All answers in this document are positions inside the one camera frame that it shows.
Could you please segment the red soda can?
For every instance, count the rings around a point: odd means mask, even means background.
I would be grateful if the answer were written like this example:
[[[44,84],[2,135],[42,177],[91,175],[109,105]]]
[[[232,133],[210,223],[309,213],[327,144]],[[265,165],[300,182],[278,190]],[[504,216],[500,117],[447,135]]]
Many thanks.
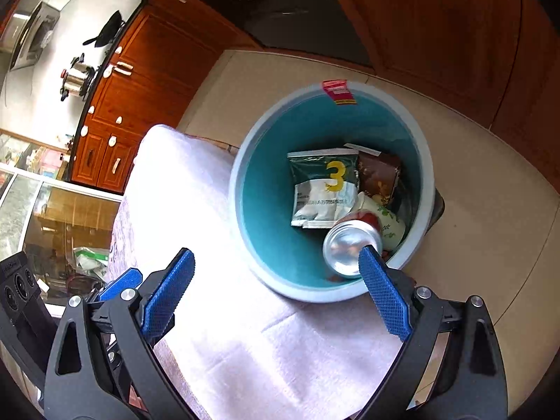
[[[379,218],[369,210],[353,211],[324,237],[323,257],[327,266],[343,278],[360,276],[359,255],[365,246],[383,253],[382,227]]]

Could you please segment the teal trash bin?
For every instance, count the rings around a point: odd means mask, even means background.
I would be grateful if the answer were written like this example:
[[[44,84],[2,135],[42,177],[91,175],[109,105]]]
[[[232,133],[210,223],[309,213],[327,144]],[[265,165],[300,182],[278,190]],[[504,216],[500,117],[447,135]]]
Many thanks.
[[[335,103],[320,84],[301,88],[271,107],[252,127],[234,161],[230,203],[240,240],[252,257],[249,269],[268,288],[297,301],[327,303],[366,292],[359,278],[344,278],[323,256],[327,230],[292,225],[296,186],[292,152],[327,157],[315,168],[321,207],[337,208],[357,189],[356,164],[343,150],[349,143],[400,158],[404,198],[398,217],[404,238],[387,265],[404,268],[430,226],[436,188],[424,133],[412,114],[384,91],[349,82],[349,101]]]

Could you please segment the red wooden kitchen cabinets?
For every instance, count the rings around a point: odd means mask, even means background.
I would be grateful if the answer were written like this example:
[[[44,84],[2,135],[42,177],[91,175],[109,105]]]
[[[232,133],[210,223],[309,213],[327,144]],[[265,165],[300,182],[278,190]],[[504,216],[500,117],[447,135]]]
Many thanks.
[[[228,49],[371,73],[490,129],[559,182],[559,0],[338,0],[371,66],[264,47],[203,0],[142,0],[85,101],[70,179],[124,191],[140,139],[177,126]]]

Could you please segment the green white plastic bag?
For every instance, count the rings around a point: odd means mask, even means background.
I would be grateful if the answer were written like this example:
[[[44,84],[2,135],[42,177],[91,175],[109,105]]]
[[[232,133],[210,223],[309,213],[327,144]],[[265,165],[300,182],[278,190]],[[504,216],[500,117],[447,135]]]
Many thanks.
[[[109,250],[106,248],[78,246],[73,249],[76,266],[88,275],[103,279],[107,274]]]

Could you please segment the purple white tablecloth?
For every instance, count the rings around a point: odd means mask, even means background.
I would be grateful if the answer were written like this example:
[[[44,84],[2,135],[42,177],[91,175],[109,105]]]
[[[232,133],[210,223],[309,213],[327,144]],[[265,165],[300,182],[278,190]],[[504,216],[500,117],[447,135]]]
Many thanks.
[[[108,278],[193,251],[193,281],[156,354],[201,417],[346,418],[380,385],[400,340],[368,296],[301,303],[259,282],[228,210],[232,163],[208,142],[152,127],[115,218]]]

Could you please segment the white floral paper cup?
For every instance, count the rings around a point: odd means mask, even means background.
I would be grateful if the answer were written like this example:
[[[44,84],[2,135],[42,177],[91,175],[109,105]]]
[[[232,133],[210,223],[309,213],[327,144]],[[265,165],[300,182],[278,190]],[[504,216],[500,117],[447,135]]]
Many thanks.
[[[380,222],[380,236],[384,251],[392,252],[404,239],[406,226],[397,214],[367,196],[363,191],[358,193],[354,210],[368,210],[375,214]]]

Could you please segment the dark brown snack bag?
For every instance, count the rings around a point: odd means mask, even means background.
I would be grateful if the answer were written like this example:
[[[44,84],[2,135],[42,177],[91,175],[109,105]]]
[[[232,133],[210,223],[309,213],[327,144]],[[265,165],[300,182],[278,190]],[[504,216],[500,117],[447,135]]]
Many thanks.
[[[358,152],[360,188],[383,206],[391,204],[400,179],[400,158],[372,148],[346,143]]]

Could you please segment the green white number three bag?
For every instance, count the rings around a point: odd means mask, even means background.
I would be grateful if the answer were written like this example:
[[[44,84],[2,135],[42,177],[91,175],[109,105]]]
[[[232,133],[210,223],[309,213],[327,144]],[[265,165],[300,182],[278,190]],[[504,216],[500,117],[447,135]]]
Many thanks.
[[[358,157],[348,148],[288,153],[294,185],[292,226],[331,229],[350,213],[359,192]]]

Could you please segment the steel kettle pot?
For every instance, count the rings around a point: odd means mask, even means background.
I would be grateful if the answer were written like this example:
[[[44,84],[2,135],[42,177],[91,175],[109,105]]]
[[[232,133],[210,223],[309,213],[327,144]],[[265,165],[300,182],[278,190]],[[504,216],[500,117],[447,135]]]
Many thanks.
[[[70,62],[70,67],[61,73],[61,101],[64,102],[69,96],[84,99],[95,74],[96,68],[84,61],[84,53],[74,57]]]

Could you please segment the steel range hood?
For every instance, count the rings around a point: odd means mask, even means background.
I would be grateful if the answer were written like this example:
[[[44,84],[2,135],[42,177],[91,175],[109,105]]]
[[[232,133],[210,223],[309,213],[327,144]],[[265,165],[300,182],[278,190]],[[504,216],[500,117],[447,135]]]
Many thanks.
[[[55,31],[60,12],[45,2],[40,2],[31,12],[13,48],[9,70],[35,65]]]

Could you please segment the black wok pan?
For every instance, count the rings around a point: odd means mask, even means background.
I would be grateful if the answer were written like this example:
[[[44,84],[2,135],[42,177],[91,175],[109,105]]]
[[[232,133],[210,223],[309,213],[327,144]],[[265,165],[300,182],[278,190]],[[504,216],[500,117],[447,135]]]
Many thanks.
[[[115,39],[121,28],[124,26],[124,19],[119,10],[116,10],[105,23],[99,34],[83,42],[83,46],[93,44],[95,48],[107,46]]]

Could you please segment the black built-in oven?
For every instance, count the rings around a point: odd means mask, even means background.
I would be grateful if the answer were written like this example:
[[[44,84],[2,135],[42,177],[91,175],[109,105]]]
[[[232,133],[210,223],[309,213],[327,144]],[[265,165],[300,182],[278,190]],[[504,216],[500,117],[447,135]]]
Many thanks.
[[[370,67],[338,0],[203,0],[266,48],[303,51]]]

